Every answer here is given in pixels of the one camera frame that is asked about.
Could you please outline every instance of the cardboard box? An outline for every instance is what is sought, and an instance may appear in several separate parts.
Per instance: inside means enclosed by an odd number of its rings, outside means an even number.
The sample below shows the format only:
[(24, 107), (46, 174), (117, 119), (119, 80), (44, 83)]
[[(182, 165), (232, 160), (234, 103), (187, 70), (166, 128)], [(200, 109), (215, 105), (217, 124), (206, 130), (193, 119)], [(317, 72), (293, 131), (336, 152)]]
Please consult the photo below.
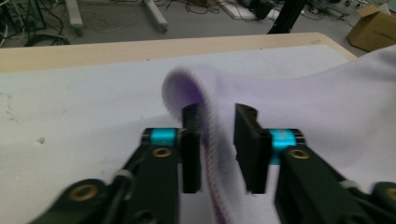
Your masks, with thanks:
[(369, 5), (357, 10), (361, 19), (347, 35), (352, 46), (367, 51), (396, 44), (396, 16)]

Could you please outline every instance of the fabric fold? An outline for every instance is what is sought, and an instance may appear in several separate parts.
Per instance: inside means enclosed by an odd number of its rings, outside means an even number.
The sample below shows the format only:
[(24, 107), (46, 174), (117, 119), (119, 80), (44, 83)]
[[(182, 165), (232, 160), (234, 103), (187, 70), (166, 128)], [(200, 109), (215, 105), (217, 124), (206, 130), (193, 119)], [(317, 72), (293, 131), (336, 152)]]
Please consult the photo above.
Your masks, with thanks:
[[(396, 182), (396, 46), (280, 80), (206, 65), (178, 67), (163, 83), (163, 101), (177, 119), (182, 107), (203, 105), (203, 165), (217, 223), (279, 222), (275, 186), (268, 195), (246, 193), (233, 148), (235, 104), (255, 107), (263, 128), (300, 129), (323, 159), (366, 188)], [(270, 175), (276, 179), (276, 169)]]

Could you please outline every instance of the white cloth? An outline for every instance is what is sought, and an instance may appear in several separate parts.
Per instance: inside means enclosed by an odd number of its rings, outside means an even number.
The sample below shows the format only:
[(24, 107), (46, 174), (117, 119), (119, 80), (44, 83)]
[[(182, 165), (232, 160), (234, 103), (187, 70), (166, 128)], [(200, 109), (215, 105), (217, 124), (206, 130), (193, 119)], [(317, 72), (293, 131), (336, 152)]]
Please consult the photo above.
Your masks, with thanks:
[[(234, 159), (236, 103), (255, 107), (263, 128), (300, 129), (313, 150), (364, 189), (376, 181), (396, 182), (396, 46), (282, 80), (179, 67), (163, 83), (163, 100), (178, 119), (183, 106), (204, 105), (203, 165), (218, 223), (279, 222), (275, 181), (267, 195), (246, 194)], [(274, 169), (270, 175), (277, 178)]]

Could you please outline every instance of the floor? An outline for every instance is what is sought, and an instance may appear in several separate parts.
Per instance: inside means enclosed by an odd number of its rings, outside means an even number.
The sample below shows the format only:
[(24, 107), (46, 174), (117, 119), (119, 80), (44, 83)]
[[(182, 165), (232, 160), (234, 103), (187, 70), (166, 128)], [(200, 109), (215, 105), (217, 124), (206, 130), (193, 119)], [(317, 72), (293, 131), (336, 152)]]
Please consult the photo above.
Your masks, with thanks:
[[(364, 50), (352, 47), (347, 41), (347, 34), (359, 20), (356, 2), (349, 7), (344, 2), (339, 7), (347, 10), (349, 16), (340, 20), (337, 12), (319, 12), (313, 14), (310, 8), (304, 10), (294, 24), (293, 33), (320, 32), (339, 43), (350, 52), (360, 57), (367, 53)], [(210, 9), (189, 5), (184, 0), (168, 2), (159, 0), (156, 5), (168, 21), (168, 30), (165, 33), (156, 26), (149, 12), (140, 3), (135, 1), (113, 2), (109, 0), (80, 0), (79, 9), (84, 23), (82, 35), (78, 35), (69, 25), (64, 4), (53, 4), (55, 15), (62, 19), (63, 34), (71, 44), (91, 44), (120, 41), (175, 39), (207, 36), (228, 35), (264, 35), (272, 27), (274, 21), (235, 20), (225, 10), (217, 5)], [(60, 22), (44, 11), (49, 28), (38, 33), (57, 34)], [(7, 39), (3, 48), (23, 47), (26, 43), (24, 36)]]

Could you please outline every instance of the white towel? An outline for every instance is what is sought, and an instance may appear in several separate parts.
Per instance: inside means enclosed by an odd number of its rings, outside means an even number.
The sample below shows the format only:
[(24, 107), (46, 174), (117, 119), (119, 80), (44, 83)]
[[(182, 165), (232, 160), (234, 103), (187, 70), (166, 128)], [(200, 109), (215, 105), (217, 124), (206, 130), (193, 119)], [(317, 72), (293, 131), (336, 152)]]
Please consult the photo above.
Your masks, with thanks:
[[(217, 223), (279, 223), (274, 180), (267, 195), (246, 193), (233, 147), (236, 103), (256, 108), (263, 128), (300, 129), (313, 150), (365, 190), (396, 182), (396, 46), (306, 77), (241, 75), (179, 67), (163, 83), (176, 118), (185, 105), (204, 105), (203, 164)], [(276, 169), (270, 176), (277, 179)]]

